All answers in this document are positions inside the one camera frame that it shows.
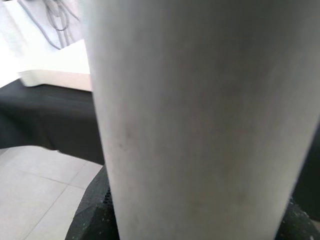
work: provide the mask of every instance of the white pole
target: white pole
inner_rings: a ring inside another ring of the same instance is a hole
[[[319,3],[81,2],[121,240],[272,240],[320,112]]]

